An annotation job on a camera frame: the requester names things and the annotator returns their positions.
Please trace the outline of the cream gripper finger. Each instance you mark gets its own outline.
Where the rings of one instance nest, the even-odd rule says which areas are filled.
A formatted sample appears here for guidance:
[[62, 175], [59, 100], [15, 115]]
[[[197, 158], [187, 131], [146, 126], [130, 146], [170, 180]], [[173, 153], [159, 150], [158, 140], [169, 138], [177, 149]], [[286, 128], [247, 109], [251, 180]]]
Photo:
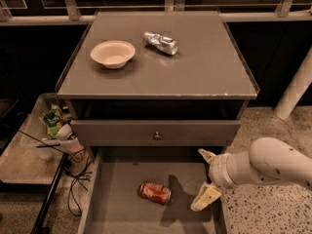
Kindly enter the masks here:
[[213, 159], [216, 157], [216, 155], [213, 152], [205, 150], [203, 148], [199, 148], [198, 152], [202, 155], [202, 157], [205, 159], [205, 161], [208, 164], [210, 164], [213, 161]]
[[204, 182], [197, 196], [194, 198], [190, 209], [199, 212], [213, 203], [221, 196], [221, 189], [213, 183]]

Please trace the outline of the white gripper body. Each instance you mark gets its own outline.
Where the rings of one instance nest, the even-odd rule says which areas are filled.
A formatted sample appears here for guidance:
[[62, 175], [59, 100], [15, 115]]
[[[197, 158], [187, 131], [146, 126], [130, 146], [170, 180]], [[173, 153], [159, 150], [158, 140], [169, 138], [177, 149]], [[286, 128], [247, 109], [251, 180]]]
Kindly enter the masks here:
[[216, 155], [210, 163], [209, 178], [212, 183], [222, 190], [230, 190], [237, 186], [228, 172], [228, 161], [230, 154]]

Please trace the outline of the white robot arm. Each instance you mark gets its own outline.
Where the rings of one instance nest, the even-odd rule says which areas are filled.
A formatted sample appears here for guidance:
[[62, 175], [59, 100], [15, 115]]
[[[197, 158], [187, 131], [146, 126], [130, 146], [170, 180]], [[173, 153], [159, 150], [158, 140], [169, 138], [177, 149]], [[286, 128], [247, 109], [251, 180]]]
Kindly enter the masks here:
[[312, 189], [312, 159], [285, 142], [261, 137], [244, 152], [216, 155], [200, 148], [209, 164], [210, 182], [204, 182], [190, 209], [198, 212], [216, 201], [225, 190], [243, 184], [279, 185], [293, 182]]

